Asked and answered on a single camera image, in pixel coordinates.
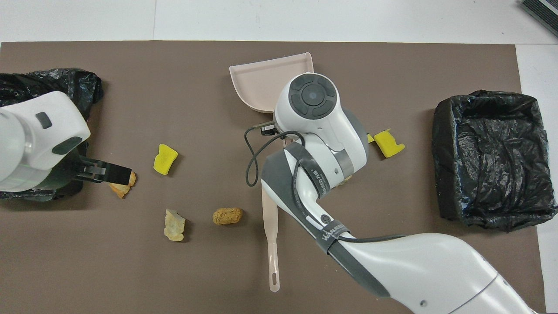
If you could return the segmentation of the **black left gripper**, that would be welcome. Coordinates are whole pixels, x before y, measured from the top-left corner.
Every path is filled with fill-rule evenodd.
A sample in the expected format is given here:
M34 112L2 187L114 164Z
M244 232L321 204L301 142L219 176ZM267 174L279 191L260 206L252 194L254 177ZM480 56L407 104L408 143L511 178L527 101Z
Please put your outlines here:
M82 159L80 150L73 149L60 163L52 168L44 179L44 190L52 191L81 191L83 183L76 177L82 171L84 181L94 183L108 182L128 185L132 170L116 164L95 159Z

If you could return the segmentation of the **orange striped croissant toy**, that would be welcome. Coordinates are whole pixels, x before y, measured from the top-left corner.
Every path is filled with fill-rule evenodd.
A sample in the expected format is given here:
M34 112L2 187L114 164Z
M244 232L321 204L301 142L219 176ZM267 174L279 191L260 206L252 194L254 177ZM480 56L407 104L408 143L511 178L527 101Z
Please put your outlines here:
M108 185L120 199L124 199L124 197L129 193L131 187L135 185L136 180L136 173L132 171L127 185L116 183L108 183Z

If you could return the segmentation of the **beige plastic dustpan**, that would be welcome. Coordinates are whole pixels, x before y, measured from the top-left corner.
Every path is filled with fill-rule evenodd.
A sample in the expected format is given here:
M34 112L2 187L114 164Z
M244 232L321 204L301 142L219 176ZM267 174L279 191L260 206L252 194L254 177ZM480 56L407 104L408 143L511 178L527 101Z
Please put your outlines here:
M229 68L239 98L259 113L273 114L286 84L305 73L313 73L311 54L251 62Z

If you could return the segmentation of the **rounded yellow sponge piece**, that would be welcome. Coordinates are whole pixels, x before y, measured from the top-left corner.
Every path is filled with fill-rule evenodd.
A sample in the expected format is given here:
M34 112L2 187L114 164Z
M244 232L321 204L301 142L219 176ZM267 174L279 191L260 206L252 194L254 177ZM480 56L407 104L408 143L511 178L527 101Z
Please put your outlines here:
M158 153L155 156L153 168L161 175L168 175L173 162L178 157L178 152L168 145L159 144Z

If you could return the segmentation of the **brown bread roll toy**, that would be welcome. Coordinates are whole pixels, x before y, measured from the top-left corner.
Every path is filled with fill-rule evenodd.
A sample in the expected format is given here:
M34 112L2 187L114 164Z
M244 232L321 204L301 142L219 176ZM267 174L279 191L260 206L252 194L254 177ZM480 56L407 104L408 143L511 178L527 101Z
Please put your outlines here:
M243 213L241 208L218 208L212 214L212 221L216 225L239 223L243 217Z

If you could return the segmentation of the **beige hand brush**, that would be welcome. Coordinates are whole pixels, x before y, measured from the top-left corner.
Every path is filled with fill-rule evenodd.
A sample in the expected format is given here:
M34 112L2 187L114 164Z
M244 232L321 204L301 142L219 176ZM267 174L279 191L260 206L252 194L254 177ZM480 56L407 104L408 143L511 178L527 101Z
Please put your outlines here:
M269 289L278 292L280 289L279 260L277 250L277 235L279 230L277 204L262 188L262 214L265 236L267 239Z

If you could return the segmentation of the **notched yellow sponge piece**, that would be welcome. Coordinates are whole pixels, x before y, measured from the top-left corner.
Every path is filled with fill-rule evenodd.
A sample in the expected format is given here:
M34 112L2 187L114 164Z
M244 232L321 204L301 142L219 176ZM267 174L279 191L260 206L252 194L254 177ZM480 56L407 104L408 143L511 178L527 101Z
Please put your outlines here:
M372 139L378 145L385 158L393 157L406 148L406 145L403 143L397 143L395 137L391 133L391 128L373 135Z

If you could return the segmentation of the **black bag lined bin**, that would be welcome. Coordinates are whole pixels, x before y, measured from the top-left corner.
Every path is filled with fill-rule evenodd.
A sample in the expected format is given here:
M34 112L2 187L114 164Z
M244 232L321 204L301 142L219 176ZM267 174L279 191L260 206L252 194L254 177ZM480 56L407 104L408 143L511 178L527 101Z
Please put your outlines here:
M558 215L536 98L475 91L441 101L431 151L442 218L511 232Z
M89 119L92 105L98 103L104 96L102 80L95 73L79 68L56 68L30 73L0 73L0 108L28 101L53 91L66 94L84 119ZM0 199L53 201L78 194L82 187L82 181L72 180L54 190L0 191Z

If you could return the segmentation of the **brown table mat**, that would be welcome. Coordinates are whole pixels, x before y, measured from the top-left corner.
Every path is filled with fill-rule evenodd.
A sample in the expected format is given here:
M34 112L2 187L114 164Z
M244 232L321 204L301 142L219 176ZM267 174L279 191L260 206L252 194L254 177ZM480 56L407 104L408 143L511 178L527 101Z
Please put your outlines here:
M279 213L281 288L269 290L261 193L245 184L245 130L271 119L241 101L229 67L309 52L369 133L406 148L369 161L320 205L356 237L439 232L472 245L527 304L545 312L535 227L506 234L439 216L431 126L439 102L521 92L513 44L364 42L4 42L0 73L80 68L102 78L88 157L131 168L125 199L87 182L73 197L0 201L0 314L402 314L357 284ZM168 175L159 144L178 152ZM218 208L241 208L216 225ZM164 234L166 209L185 218Z

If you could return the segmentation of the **dark ribbed panel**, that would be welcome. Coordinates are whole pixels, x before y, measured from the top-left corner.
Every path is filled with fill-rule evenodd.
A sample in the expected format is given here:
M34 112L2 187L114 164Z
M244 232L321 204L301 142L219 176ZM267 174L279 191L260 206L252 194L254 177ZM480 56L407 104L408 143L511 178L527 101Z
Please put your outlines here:
M558 38L558 0L519 0L519 6Z

